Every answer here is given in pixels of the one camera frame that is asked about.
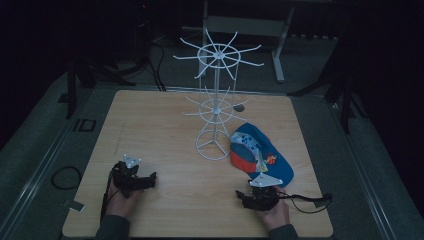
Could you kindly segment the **blue and orange cap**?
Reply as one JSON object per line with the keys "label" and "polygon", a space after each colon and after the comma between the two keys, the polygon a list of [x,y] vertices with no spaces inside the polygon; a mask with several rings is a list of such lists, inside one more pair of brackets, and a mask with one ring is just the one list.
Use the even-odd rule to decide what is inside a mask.
{"label": "blue and orange cap", "polygon": [[294,177],[288,161],[270,139],[250,123],[241,125],[230,137],[230,160],[251,179],[266,174],[275,178],[280,187],[287,186]]}

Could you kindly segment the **person's right hand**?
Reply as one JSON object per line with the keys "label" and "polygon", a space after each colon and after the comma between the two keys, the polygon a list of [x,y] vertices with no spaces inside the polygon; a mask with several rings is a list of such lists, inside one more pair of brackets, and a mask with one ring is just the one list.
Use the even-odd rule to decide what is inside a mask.
{"label": "person's right hand", "polygon": [[256,214],[267,230],[273,230],[290,223],[289,207],[284,199],[280,199],[271,210],[257,211]]}

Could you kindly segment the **person's left hand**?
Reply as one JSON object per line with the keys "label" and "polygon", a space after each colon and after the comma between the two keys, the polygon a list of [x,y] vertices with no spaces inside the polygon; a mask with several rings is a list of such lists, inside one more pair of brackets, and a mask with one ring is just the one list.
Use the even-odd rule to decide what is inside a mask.
{"label": "person's left hand", "polygon": [[129,198],[126,198],[122,192],[115,186],[114,182],[109,185],[106,215],[115,215],[129,220],[137,208],[137,205],[143,194],[142,190],[134,191]]}

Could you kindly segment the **black tripod stand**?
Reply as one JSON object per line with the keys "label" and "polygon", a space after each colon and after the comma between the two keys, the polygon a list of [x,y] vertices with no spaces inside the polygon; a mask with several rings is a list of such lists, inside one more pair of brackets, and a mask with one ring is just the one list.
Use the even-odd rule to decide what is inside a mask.
{"label": "black tripod stand", "polygon": [[324,94],[324,100],[329,104],[335,104],[339,98],[342,98],[340,124],[344,132],[349,134],[351,104],[356,105],[352,96],[354,80],[355,70],[353,68],[326,66],[315,82],[300,90],[289,92],[288,96],[300,97],[324,85],[329,85],[329,88]]}
{"label": "black tripod stand", "polygon": [[76,110],[76,78],[80,79],[80,82],[84,87],[93,88],[96,85],[96,82],[94,78],[90,76],[92,72],[103,74],[110,81],[116,82],[120,85],[134,86],[134,83],[124,80],[117,73],[95,63],[91,59],[81,55],[74,56],[67,63],[67,93],[65,94],[65,100],[68,107],[66,115],[67,119],[70,119]]}

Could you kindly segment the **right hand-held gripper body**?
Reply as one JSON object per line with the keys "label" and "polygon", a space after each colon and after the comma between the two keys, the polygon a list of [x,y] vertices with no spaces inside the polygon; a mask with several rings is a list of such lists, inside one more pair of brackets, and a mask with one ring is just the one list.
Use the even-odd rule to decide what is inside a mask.
{"label": "right hand-held gripper body", "polygon": [[282,183],[281,179],[260,173],[249,182],[252,195],[247,200],[247,206],[257,211],[271,210],[279,202],[275,186]]}

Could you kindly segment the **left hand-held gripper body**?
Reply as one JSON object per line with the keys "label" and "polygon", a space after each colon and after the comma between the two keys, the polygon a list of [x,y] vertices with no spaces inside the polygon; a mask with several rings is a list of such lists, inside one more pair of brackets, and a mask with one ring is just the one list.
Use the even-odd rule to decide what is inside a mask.
{"label": "left hand-held gripper body", "polygon": [[140,162],[140,158],[124,154],[123,160],[118,161],[112,168],[114,184],[125,198],[129,198],[134,191],[149,188],[149,178],[137,176]]}

